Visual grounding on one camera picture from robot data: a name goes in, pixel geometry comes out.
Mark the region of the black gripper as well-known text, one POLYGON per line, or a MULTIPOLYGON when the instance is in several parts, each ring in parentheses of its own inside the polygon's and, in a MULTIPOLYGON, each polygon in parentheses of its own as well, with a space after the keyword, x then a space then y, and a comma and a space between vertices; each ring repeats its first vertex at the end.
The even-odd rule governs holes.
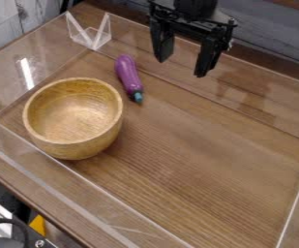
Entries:
MULTIPOLYGON (((150 37, 154 56, 163 63, 174 53, 174 25, 186 30, 210 32, 215 27, 227 30, 236 28, 235 19, 220 12, 218 0, 148 0, 150 37)), ((215 68, 223 51, 232 47, 232 32, 196 34, 200 51, 196 57, 194 74, 203 78, 215 68)))

